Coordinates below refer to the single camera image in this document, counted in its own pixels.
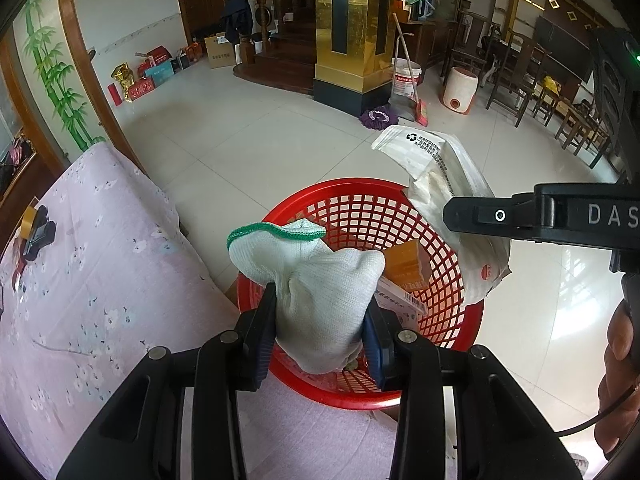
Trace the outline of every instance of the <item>dark jacket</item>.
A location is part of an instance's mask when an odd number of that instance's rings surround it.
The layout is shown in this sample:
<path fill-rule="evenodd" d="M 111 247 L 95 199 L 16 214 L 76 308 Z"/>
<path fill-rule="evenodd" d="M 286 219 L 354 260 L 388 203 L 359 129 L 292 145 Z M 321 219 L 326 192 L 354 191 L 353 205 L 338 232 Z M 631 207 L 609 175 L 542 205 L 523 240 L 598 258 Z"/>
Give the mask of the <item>dark jacket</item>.
<path fill-rule="evenodd" d="M 254 30 L 254 18 L 247 0 L 227 0 L 222 10 L 221 22 L 227 41 L 240 43 L 240 34 L 249 36 Z"/>

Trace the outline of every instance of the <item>green glove cuff trim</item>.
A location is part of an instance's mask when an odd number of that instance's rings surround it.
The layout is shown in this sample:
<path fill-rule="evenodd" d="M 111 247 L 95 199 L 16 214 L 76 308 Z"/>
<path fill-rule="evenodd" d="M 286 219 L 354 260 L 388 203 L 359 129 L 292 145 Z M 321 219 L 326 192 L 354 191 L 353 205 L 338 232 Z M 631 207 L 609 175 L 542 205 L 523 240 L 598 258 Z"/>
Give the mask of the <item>green glove cuff trim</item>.
<path fill-rule="evenodd" d="M 229 250 L 233 241 L 256 231 L 267 231 L 272 235 L 277 236 L 278 238 L 284 238 L 285 240 L 304 240 L 306 242 L 317 240 L 318 238 L 322 238 L 326 235 L 326 229 L 324 227 L 318 227 L 317 230 L 306 233 L 293 233 L 270 222 L 258 222 L 255 224 L 245 225 L 244 227 L 239 227 L 238 229 L 231 231 L 231 234 L 226 239 L 226 250 Z"/>

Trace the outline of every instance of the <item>purple mop head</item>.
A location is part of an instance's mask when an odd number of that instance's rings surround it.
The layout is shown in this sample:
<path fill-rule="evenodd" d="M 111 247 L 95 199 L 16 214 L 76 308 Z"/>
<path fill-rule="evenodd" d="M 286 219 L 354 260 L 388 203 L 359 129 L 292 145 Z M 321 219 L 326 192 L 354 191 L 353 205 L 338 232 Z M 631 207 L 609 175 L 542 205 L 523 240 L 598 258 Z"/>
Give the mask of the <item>purple mop head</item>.
<path fill-rule="evenodd" d="M 398 116 L 385 106 L 364 112 L 360 116 L 363 126 L 371 130 L 384 130 L 387 126 L 398 124 Z"/>

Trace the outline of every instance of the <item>human hand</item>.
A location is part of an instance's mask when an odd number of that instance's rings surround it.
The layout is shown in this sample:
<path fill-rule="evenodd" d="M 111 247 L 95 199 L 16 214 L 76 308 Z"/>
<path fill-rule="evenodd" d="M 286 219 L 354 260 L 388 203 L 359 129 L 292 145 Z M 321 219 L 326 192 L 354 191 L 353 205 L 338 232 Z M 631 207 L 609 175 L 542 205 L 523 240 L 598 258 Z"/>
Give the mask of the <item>human hand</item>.
<path fill-rule="evenodd" d="M 609 345 L 604 353 L 605 376 L 598 387 L 600 411 L 616 401 L 638 377 L 627 358 L 634 339 L 634 328 L 626 314 L 626 303 L 618 305 L 607 330 Z M 624 440 L 638 418 L 640 391 L 629 397 L 615 412 L 596 424 L 594 437 L 605 453 L 611 452 Z"/>

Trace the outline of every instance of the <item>metal screw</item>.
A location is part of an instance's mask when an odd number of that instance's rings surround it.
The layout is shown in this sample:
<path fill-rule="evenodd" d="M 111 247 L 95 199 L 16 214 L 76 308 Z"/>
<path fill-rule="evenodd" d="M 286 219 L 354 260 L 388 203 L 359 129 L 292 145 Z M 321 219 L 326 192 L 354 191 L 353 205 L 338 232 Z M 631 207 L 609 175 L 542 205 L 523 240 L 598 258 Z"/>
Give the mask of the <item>metal screw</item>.
<path fill-rule="evenodd" d="M 220 341 L 226 344 L 235 343 L 238 341 L 238 332 L 235 332 L 234 330 L 226 330 L 226 332 L 220 334 Z"/>
<path fill-rule="evenodd" d="M 413 330 L 401 330 L 398 332 L 398 339 L 403 343 L 413 343 L 418 339 L 418 336 Z"/>
<path fill-rule="evenodd" d="M 151 350 L 149 350 L 148 355 L 149 359 L 158 361 L 166 355 L 166 348 L 164 346 L 154 346 Z"/>
<path fill-rule="evenodd" d="M 489 351 L 482 345 L 473 345 L 471 347 L 471 355 L 477 359 L 487 359 Z"/>

